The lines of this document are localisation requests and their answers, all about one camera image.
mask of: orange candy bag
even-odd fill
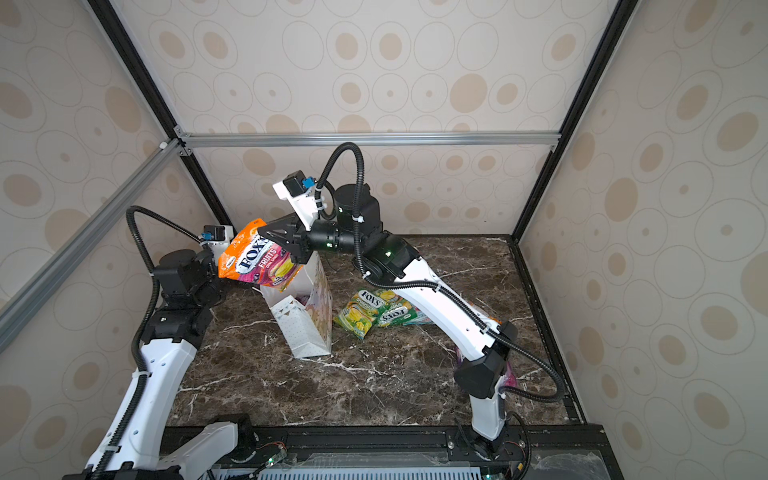
[[[271,286],[281,292],[301,270],[293,263],[290,253],[272,240],[259,235],[259,227],[266,225],[256,219],[237,234],[219,257],[219,277],[241,282]]]

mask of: marble tabletop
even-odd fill
[[[489,315],[510,319],[517,343],[547,358],[507,243],[498,238],[413,237],[441,278]],[[333,313],[365,281],[351,256],[323,254]],[[214,309],[204,344],[187,370],[168,425],[205,425],[247,412],[254,425],[448,425],[471,420],[453,380],[455,346],[437,326],[373,327],[364,340],[334,324],[333,354],[294,359],[259,293],[234,290]],[[519,383],[550,392],[535,364],[512,355]],[[511,397],[529,424],[567,422],[564,406]]]

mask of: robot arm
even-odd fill
[[[319,218],[324,199],[311,201],[318,197],[316,184],[302,171],[275,183],[274,188],[296,213],[261,227],[259,235],[290,251],[296,262],[306,263],[315,250],[354,252],[357,229],[366,280],[373,286],[397,289],[461,350],[465,361],[456,370],[455,380],[470,395],[473,429],[487,439],[488,445],[480,446],[485,451],[494,450],[492,443],[505,424],[498,387],[505,373],[509,343],[514,342],[517,329],[510,323],[499,325],[467,304],[440,280],[413,246],[384,230],[379,202],[371,196],[368,185],[362,191],[358,188],[357,217],[353,216],[356,185],[339,187],[333,198],[335,219],[331,220]]]

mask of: beige circle pattern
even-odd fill
[[[558,71],[572,64],[584,49],[586,32],[580,24],[567,23],[549,36],[541,52],[541,60],[552,71]]]
[[[56,456],[74,437],[78,412],[67,403],[57,403],[38,413],[27,423],[19,442],[21,457],[39,463]]]
[[[754,157],[768,144],[768,98],[745,97],[715,114],[704,134],[704,155],[729,167]]]
[[[705,293],[691,303],[688,326],[705,348],[722,355],[747,349],[755,338],[755,323],[750,311],[725,293]]]
[[[643,184],[655,181],[672,164],[673,155],[674,143],[669,134],[659,131],[648,135],[632,155],[632,176]]]
[[[630,326],[624,312],[615,306],[606,306],[600,311],[599,322],[600,333],[608,345],[621,348],[627,344]]]
[[[370,48],[371,56],[379,67],[396,70],[411,55],[411,38],[399,23],[385,22],[373,31]]]
[[[691,376],[698,366],[696,343],[679,326],[665,323],[650,333],[650,354],[667,374],[679,379]]]
[[[695,379],[685,384],[683,408],[690,424],[712,442],[733,445],[746,433],[744,414],[737,401],[709,380]]]
[[[181,28],[166,20],[156,20],[148,31],[152,48],[163,61],[176,68],[192,66],[194,45]]]

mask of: black corrugated cable conduit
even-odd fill
[[[326,164],[326,167],[323,170],[323,174],[321,175],[319,181],[317,182],[317,185],[318,185],[318,188],[320,189],[323,188],[323,186],[326,183],[326,179],[328,178],[328,175],[333,169],[333,165],[336,163],[336,160],[339,158],[339,156],[342,153],[344,153],[347,150],[351,150],[355,154],[355,162],[357,165],[355,194],[354,194],[353,205],[352,205],[352,218],[357,219],[360,216],[360,195],[362,194],[362,188],[364,184],[364,174],[365,174],[365,164],[363,163],[362,151],[360,151],[360,147],[358,147],[353,142],[346,142],[339,145],[333,151],[330,158],[328,159],[328,163]],[[316,199],[319,198],[319,193],[317,192],[317,190],[315,191],[315,198]],[[354,247],[355,247],[355,266],[362,274],[362,278],[366,279],[368,283],[375,286],[376,288],[383,288],[388,290],[400,290],[405,288],[429,288],[435,291],[439,291],[443,295],[447,296],[458,308],[462,310],[462,312],[466,313],[467,316],[469,316],[469,318],[472,319],[475,325],[477,325],[483,333],[487,333],[488,335],[490,335],[491,338],[493,338],[493,340],[496,340],[502,345],[507,346],[509,349],[514,350],[520,355],[523,355],[524,357],[530,359],[536,365],[540,366],[541,369],[544,370],[547,373],[547,375],[549,375],[552,378],[552,381],[554,382],[554,386],[555,386],[555,392],[551,395],[539,395],[537,393],[529,392],[527,390],[519,389],[517,387],[502,387],[500,392],[514,393],[515,395],[519,395],[523,398],[533,400],[535,402],[556,403],[562,400],[563,395],[565,393],[565,383],[562,377],[560,377],[560,375],[544,360],[539,359],[533,353],[530,353],[529,351],[522,348],[521,346],[513,343],[507,337],[491,329],[460,296],[456,295],[450,290],[439,289],[439,285],[437,283],[430,282],[428,280],[416,280],[412,282],[399,282],[399,283],[382,283],[382,282],[377,282],[371,279],[370,273],[366,272],[366,269],[362,264],[360,224],[358,222],[353,223],[353,237],[354,237]]]

